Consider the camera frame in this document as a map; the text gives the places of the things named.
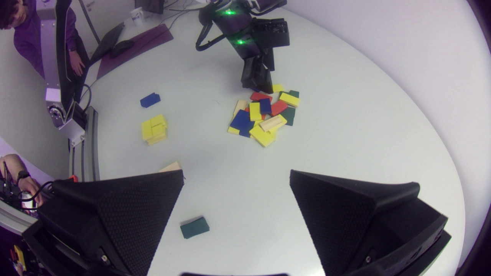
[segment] man's hand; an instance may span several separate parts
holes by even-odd
[[[19,179],[19,188],[21,188],[22,191],[27,191],[32,196],[34,196],[36,192],[39,190],[39,183],[37,183],[35,179],[32,179],[29,176],[26,178]],[[36,201],[38,207],[43,205],[44,200],[43,197],[41,196],[41,193],[38,194],[38,196],[34,199],[34,201]]]
[[[85,68],[85,65],[76,50],[69,51],[68,53],[70,55],[70,65],[72,65],[73,73],[80,77],[83,74],[82,67]]]

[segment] green block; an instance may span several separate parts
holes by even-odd
[[[210,227],[206,223],[204,217],[200,217],[193,222],[181,226],[181,232],[183,232],[185,239],[189,239],[190,237],[194,237],[208,231],[210,231]]]
[[[279,93],[279,96],[281,97],[281,93],[287,93],[288,95],[290,96],[294,96],[295,98],[299,98],[300,99],[300,92],[298,91],[294,91],[294,90],[290,90],[290,92],[284,92],[284,91],[281,91]]]
[[[280,113],[281,116],[283,116],[286,119],[287,126],[293,126],[293,119],[295,118],[295,110],[296,110],[295,108],[288,107],[287,109],[285,109],[285,111]]]

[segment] white table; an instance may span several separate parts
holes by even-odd
[[[149,275],[323,275],[289,187],[290,169],[419,182],[419,198],[449,217],[445,230],[452,235],[425,275],[453,275],[463,245],[464,199],[452,159],[429,121],[346,42],[283,9],[267,15],[280,17],[288,21],[291,45],[274,50],[273,82],[300,91],[301,102],[294,126],[280,129],[268,148],[227,133],[237,100],[251,91],[242,88],[243,62],[228,42],[195,50],[201,30],[196,12],[178,19],[174,40],[93,86],[101,179],[154,173],[174,161],[184,170],[185,185]],[[219,34],[216,27],[213,32],[210,39]],[[97,66],[91,70],[93,76]],[[143,109],[139,100],[152,92],[162,101]],[[140,123],[160,113],[168,139],[148,146]],[[185,240],[180,223],[201,215],[210,231]]]

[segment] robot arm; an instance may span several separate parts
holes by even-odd
[[[290,45],[288,25],[283,19],[257,19],[251,14],[263,15],[286,3],[286,0],[218,0],[207,5],[199,11],[203,29],[196,49],[203,51],[226,38],[244,60],[242,86],[273,93],[270,74],[274,71],[273,48]],[[223,34],[202,45],[213,23]]]

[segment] yellow block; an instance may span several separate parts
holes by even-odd
[[[273,92],[274,93],[279,93],[281,91],[285,91],[283,86],[281,84],[273,84]]]
[[[152,127],[152,136],[153,138],[167,138],[165,127],[163,125],[156,125],[155,127]]]
[[[14,250],[15,250],[15,253],[17,254],[17,256],[19,257],[19,262],[24,267],[24,271],[26,271],[26,262],[24,261],[24,253],[22,252],[22,250],[17,245],[14,245]]]
[[[150,123],[150,120],[144,121],[141,123],[141,138],[144,141],[148,141],[152,137],[152,124]]]
[[[261,105],[259,103],[250,103],[249,112],[251,121],[260,121],[263,119],[263,116],[261,115]]]
[[[228,133],[239,135],[240,130],[234,129],[233,127],[228,127]]]
[[[245,110],[247,107],[247,101],[238,100],[237,105],[235,106],[234,116],[239,112],[239,110]]]
[[[158,137],[158,138],[152,138],[150,140],[147,141],[148,145],[151,146],[157,142],[160,142],[160,141],[163,141],[165,140],[167,137]]]
[[[276,130],[270,130],[268,131],[269,134],[273,137],[273,139],[276,141]]]
[[[269,146],[273,141],[274,137],[271,133],[264,132],[260,126],[253,127],[249,133],[254,137],[263,147]]]
[[[152,124],[152,127],[155,127],[157,125],[163,125],[165,128],[167,127],[167,121],[165,120],[162,114],[157,115],[152,119],[150,119],[150,123]]]
[[[294,107],[298,107],[300,103],[299,98],[289,95],[287,93],[282,93],[279,99]]]

